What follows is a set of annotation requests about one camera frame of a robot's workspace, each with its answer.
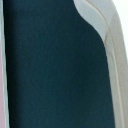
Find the white frame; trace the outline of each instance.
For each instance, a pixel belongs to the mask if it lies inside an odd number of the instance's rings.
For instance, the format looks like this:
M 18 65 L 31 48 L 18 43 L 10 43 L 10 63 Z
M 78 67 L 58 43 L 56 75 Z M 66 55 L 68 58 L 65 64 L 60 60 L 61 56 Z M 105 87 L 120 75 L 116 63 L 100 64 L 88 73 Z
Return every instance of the white frame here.
M 0 128 L 9 128 L 3 1 L 0 0 Z
M 127 16 L 122 19 L 124 12 L 120 10 L 124 9 L 121 8 L 121 2 L 125 0 L 74 0 L 80 15 L 94 27 L 103 40 L 109 67 L 115 125 L 116 128 L 128 128 L 128 40 L 125 40 L 128 30 L 123 28 L 127 24 L 122 22 L 128 19 Z

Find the curved edge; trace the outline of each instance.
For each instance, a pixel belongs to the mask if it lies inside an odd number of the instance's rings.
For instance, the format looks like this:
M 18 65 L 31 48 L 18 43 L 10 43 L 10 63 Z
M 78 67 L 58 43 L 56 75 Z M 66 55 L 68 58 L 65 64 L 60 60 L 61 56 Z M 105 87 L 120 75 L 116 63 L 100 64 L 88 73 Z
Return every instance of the curved edge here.
M 102 14 L 85 0 L 74 0 L 74 4 L 81 17 L 94 27 L 103 42 L 105 42 L 108 26 Z
M 128 64 L 122 26 L 112 0 L 74 0 L 80 15 L 101 36 L 108 60 L 116 128 L 128 128 Z

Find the dark teal panel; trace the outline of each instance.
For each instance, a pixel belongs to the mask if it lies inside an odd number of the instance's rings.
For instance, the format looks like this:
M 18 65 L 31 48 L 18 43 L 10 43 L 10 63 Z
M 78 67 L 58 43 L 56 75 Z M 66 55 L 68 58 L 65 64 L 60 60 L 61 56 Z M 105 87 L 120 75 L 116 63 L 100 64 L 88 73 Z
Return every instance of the dark teal panel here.
M 114 128 L 107 60 L 72 0 L 4 0 L 11 128 Z

